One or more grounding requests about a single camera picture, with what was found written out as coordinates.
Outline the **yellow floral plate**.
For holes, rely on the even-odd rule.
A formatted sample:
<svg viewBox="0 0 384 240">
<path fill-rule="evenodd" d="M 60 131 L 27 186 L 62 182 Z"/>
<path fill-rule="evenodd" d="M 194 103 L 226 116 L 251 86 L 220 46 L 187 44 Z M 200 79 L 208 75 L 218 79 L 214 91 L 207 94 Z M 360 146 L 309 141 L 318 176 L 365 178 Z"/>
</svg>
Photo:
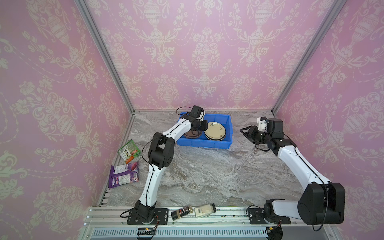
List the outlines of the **yellow floral plate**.
<svg viewBox="0 0 384 240">
<path fill-rule="evenodd" d="M 222 141 L 226 134 L 225 127 L 217 122 L 209 122 L 208 129 L 205 131 L 206 138 L 212 141 Z"/>
</svg>

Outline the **smoky glass plate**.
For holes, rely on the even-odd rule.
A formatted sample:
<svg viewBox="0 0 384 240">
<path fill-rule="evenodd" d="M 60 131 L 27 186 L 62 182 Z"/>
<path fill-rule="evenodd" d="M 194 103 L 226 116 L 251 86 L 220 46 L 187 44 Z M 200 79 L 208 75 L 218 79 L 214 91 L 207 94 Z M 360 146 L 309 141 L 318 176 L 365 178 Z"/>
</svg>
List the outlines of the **smoky glass plate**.
<svg viewBox="0 0 384 240">
<path fill-rule="evenodd" d="M 194 131 L 190 130 L 187 133 L 185 133 L 183 136 L 187 139 L 197 139 L 202 135 L 201 131 Z"/>
</svg>

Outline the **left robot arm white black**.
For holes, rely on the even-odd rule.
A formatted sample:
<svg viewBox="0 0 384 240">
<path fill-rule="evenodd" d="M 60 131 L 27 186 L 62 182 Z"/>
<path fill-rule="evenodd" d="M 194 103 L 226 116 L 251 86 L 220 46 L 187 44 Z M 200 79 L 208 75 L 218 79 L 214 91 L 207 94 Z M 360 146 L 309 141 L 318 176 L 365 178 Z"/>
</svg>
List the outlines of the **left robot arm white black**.
<svg viewBox="0 0 384 240">
<path fill-rule="evenodd" d="M 142 223 L 150 223 L 155 216 L 157 193 L 166 168 L 171 164 L 176 142 L 187 132 L 203 132 L 208 129 L 208 121 L 204 119 L 205 111 L 199 106 L 193 106 L 191 110 L 179 118 L 169 130 L 156 132 L 149 145 L 148 177 L 143 192 L 133 208 L 133 215 Z"/>
</svg>

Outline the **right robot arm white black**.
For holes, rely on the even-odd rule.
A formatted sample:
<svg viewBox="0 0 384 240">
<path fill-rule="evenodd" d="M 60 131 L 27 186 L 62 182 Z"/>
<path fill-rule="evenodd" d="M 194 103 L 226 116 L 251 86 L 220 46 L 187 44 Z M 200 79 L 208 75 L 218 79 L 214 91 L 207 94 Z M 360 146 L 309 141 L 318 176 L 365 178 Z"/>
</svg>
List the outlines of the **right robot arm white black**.
<svg viewBox="0 0 384 240">
<path fill-rule="evenodd" d="M 302 220 L 310 226 L 341 224 L 345 219 L 345 188 L 321 174 L 300 152 L 297 144 L 284 133 L 280 119 L 257 119 L 256 125 L 240 132 L 255 146 L 265 145 L 283 161 L 303 188 L 298 201 L 267 200 L 264 218 L 276 223 L 279 218 Z"/>
</svg>

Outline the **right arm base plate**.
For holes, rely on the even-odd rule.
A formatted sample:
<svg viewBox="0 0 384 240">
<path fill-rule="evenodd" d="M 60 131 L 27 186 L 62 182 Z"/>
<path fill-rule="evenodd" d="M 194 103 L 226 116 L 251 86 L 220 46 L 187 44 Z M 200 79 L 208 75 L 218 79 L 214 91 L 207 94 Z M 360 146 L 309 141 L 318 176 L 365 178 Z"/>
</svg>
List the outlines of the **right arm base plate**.
<svg viewBox="0 0 384 240">
<path fill-rule="evenodd" d="M 291 220 L 288 217 L 276 216 L 268 217 L 264 216 L 264 210 L 261 208 L 249 208 L 246 210 L 246 215 L 249 218 L 251 225 L 290 225 Z"/>
</svg>

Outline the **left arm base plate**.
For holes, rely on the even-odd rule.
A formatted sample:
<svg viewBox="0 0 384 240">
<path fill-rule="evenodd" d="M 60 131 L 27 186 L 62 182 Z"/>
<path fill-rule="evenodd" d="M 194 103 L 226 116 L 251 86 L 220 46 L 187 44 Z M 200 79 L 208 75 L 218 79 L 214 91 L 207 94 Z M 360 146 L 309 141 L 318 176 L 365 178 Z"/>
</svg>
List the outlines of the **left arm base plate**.
<svg viewBox="0 0 384 240">
<path fill-rule="evenodd" d="M 143 220 L 135 210 L 131 210 L 127 217 L 127 225 L 167 225 L 169 219 L 169 209 L 155 208 L 151 220 Z"/>
</svg>

